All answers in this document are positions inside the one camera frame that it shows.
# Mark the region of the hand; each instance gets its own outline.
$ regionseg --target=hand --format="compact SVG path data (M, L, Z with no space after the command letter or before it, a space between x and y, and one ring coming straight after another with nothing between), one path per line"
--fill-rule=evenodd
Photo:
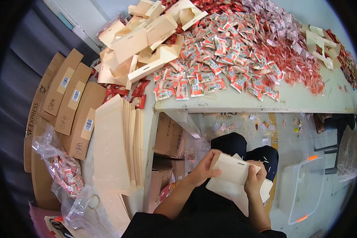
M186 180L190 185L198 187L203 184L207 178L221 175L222 171L220 169L209 170L213 156L220 153L222 153L220 150L210 150L200 161L200 163L193 169L193 171L185 177L184 180Z
M261 161L248 160L246 162L259 166L260 170L257 172L257 174L255 174L255 167L252 165L250 166L249 176L246 180L244 188L245 192L247 193L248 197L260 197L260 187L266 178L267 171Z

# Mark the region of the table leg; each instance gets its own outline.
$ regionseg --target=table leg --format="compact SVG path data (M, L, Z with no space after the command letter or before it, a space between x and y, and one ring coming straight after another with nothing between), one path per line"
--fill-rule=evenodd
M173 121L177 122L185 131L188 131L196 139L201 139L201 132L195 122L190 118L187 112L170 111L165 112Z

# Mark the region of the orange clip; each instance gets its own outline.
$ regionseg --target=orange clip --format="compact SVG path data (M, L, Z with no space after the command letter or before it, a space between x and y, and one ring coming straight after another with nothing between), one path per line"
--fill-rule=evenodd
M302 218L300 218L299 220L297 220L297 222L301 222L302 220L305 220L308 217L308 215L303 216Z
M311 157L308 157L307 160L314 160L314 159L317 159L319 156L317 155L313 155Z

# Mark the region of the white table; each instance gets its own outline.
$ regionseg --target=white table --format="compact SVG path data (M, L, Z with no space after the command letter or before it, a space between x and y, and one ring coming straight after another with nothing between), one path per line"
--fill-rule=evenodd
M195 138L201 138L201 133L188 115L193 112L355 113L357 90L353 91L341 69L329 70L324 65L319 65L325 82L325 96L314 96L304 85L295 84L292 87L281 81L281 85L276 86L280 92L279 102L267 96L261 102L250 93L238 93L229 86L226 90L185 101L176 101L175 98L161 100L156 103L155 109L157 112L165 112Z

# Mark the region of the black sleeve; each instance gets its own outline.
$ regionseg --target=black sleeve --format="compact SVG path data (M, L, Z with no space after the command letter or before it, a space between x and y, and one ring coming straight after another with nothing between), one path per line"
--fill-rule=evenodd
M122 238L151 237L171 222L168 217L161 214L137 212L133 216Z
M287 238L287 235L285 233L275 230L265 230L262 231L262 234L264 234L267 237L273 237L273 238Z

